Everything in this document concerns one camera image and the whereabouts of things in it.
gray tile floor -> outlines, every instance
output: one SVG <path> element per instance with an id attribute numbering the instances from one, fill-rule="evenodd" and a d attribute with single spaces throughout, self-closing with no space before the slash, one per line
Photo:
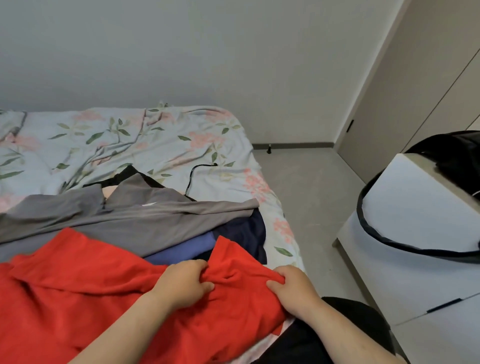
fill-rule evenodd
<path id="1" fill-rule="evenodd" d="M 282 202 L 318 293 L 365 302 L 339 250 L 332 247 L 355 208 L 364 186 L 361 179 L 329 148 L 277 149 L 272 154 L 255 150 L 253 154 Z"/>

red fabric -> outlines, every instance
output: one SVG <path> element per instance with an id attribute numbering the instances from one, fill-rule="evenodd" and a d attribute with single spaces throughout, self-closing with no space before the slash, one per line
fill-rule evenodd
<path id="1" fill-rule="evenodd" d="M 0 264 L 2 363 L 66 363 L 105 331 L 166 266 L 67 228 L 32 255 Z M 265 285 L 284 278 L 220 236 L 201 281 L 215 289 L 162 325 L 143 363 L 224 362 L 284 321 Z"/>

bed sheet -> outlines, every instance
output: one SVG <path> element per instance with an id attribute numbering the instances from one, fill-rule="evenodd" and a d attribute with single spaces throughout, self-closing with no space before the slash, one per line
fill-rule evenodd
<path id="1" fill-rule="evenodd" d="M 304 270 L 282 206 L 264 180 L 240 122 L 216 107 L 94 108 L 0 114 L 0 212 L 29 194 L 59 194 L 113 176 L 129 164 L 196 200 L 256 198 L 266 226 L 267 266 Z M 284 325 L 285 329 L 291 320 Z M 235 363 L 258 357 L 271 335 Z"/>

drawstring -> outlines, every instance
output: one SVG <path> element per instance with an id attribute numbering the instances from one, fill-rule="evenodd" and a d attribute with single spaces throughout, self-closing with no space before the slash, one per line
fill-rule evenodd
<path id="1" fill-rule="evenodd" d="M 197 164 L 195 167 L 193 167 L 192 170 L 190 171 L 190 179 L 188 181 L 187 189 L 185 190 L 185 196 L 187 195 L 188 190 L 190 189 L 190 185 L 192 184 L 193 171 L 195 170 L 195 168 L 200 167 L 200 166 L 216 167 L 216 166 L 218 166 L 218 164 L 216 164 L 216 163 L 214 163 L 214 164 Z"/>

open black bag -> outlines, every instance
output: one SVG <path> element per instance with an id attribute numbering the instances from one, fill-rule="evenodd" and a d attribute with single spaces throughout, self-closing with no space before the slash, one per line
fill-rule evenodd
<path id="1" fill-rule="evenodd" d="M 421 154 L 433 160 L 442 175 L 480 201 L 480 131 L 434 135 L 415 144 L 406 152 Z M 462 263 L 480 264 L 480 241 L 479 250 L 472 252 L 420 249 L 408 244 L 394 242 L 382 236 L 375 228 L 370 226 L 363 214 L 363 199 L 382 173 L 383 171 L 366 184 L 357 201 L 357 215 L 360 225 L 367 234 L 382 244 L 405 252 Z"/>

